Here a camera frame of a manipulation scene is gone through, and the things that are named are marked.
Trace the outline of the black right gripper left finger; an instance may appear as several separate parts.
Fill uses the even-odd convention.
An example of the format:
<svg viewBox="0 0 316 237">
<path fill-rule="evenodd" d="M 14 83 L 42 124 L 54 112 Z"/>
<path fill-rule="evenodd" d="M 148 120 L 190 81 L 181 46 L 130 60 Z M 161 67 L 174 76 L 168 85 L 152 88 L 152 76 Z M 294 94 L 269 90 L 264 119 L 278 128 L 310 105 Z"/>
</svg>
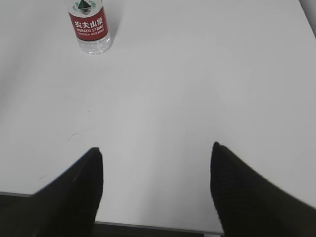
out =
<svg viewBox="0 0 316 237">
<path fill-rule="evenodd" d="M 49 185 L 0 213 L 2 237 L 89 237 L 104 187 L 102 154 L 91 148 Z"/>
</svg>

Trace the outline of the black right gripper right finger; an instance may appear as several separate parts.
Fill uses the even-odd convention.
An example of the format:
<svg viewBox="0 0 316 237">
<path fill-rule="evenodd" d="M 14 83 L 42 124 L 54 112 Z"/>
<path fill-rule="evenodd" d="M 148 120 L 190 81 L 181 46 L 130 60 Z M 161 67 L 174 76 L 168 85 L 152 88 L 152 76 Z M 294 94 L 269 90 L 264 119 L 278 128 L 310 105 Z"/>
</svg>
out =
<svg viewBox="0 0 316 237">
<path fill-rule="evenodd" d="M 316 210 L 215 142 L 210 191 L 226 237 L 314 237 Z"/>
</svg>

